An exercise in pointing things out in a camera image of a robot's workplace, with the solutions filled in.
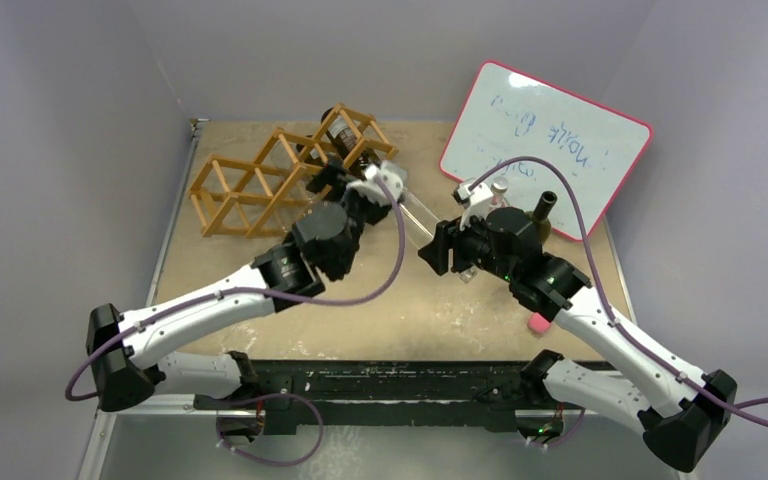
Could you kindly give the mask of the olive green wine bottle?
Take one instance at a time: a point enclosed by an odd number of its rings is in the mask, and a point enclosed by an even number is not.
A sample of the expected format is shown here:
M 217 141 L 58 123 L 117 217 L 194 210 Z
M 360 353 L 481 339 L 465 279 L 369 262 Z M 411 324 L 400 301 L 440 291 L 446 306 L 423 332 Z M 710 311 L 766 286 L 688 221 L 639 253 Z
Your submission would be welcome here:
M 290 167 L 306 175 L 318 174 L 328 164 L 323 144 L 312 135 L 287 133 L 282 142 L 290 159 Z

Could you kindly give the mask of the dark bottle beige label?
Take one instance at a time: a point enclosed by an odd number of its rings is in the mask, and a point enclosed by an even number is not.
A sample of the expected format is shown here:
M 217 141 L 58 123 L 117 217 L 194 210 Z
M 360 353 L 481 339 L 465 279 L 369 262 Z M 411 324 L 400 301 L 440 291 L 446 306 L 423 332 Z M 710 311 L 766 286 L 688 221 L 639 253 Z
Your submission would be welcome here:
M 357 136 L 351 131 L 348 123 L 337 115 L 329 126 L 326 136 L 339 153 L 343 163 L 346 163 L 348 155 L 358 143 Z M 369 165 L 379 166 L 381 162 L 375 150 L 366 148 L 347 170 L 355 177 L 362 177 Z

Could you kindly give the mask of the dark green wine bottle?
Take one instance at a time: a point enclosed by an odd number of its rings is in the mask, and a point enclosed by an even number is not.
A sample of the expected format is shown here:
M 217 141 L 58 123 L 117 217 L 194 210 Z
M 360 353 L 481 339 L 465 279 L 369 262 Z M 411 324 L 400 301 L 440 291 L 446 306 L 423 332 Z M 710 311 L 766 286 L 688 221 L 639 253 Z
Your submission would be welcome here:
M 544 191 L 538 199 L 535 207 L 526 212 L 528 219 L 536 226 L 540 243 L 544 245 L 552 232 L 550 213 L 557 202 L 557 195 L 553 191 Z

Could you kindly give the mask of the clear bottle green label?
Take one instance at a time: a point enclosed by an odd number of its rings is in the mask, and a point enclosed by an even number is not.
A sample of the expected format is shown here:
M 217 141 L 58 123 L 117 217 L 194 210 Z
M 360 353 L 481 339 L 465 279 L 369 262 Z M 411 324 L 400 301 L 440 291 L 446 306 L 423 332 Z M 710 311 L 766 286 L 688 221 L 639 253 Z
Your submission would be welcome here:
M 510 203 L 507 199 L 509 186 L 509 181 L 504 176 L 497 176 L 492 180 L 490 183 L 490 190 L 493 195 L 491 200 L 491 209 L 499 209 L 510 206 Z

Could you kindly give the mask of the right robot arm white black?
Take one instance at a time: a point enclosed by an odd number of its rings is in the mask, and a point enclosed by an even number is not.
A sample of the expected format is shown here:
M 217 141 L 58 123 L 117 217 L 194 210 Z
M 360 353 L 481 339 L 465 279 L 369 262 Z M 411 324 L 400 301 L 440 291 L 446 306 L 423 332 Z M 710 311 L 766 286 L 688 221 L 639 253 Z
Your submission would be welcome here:
M 496 209 L 467 226 L 441 221 L 418 255 L 439 275 L 475 267 L 506 281 L 520 305 L 582 340 L 622 375 L 591 371 L 544 350 L 522 372 L 521 392 L 529 404 L 557 400 L 610 418 L 682 472 L 697 467 L 727 426 L 723 405 L 735 399 L 736 380 L 685 361 L 602 303 L 586 274 L 544 252 L 522 210 Z

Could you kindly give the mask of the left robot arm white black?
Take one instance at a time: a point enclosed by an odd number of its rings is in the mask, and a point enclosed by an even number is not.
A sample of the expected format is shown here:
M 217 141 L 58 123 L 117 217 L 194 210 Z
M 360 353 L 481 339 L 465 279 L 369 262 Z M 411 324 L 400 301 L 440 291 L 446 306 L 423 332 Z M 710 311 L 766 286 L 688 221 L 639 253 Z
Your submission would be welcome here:
M 326 190 L 283 240 L 221 280 L 155 306 L 121 311 L 106 303 L 89 314 L 87 358 L 98 407 L 118 412 L 154 395 L 194 393 L 244 409 L 257 399 L 258 382 L 243 371 L 243 356 L 184 355 L 180 347 L 244 320 L 313 303 L 354 306 L 381 295 L 390 276 L 355 299 L 323 299 L 327 281 L 351 271 L 366 226 L 398 208 L 407 185 L 405 170 L 391 161 L 371 165 L 356 178 L 326 165 L 309 181 Z

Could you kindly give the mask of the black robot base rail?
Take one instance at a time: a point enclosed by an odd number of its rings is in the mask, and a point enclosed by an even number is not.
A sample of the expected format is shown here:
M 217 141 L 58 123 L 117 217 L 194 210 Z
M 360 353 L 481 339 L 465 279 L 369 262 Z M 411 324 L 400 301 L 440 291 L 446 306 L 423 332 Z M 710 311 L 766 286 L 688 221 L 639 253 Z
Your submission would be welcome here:
M 243 360 L 238 388 L 199 410 L 251 412 L 222 421 L 233 436 L 292 435 L 302 425 L 478 427 L 548 440 L 580 409 L 528 386 L 524 361 Z

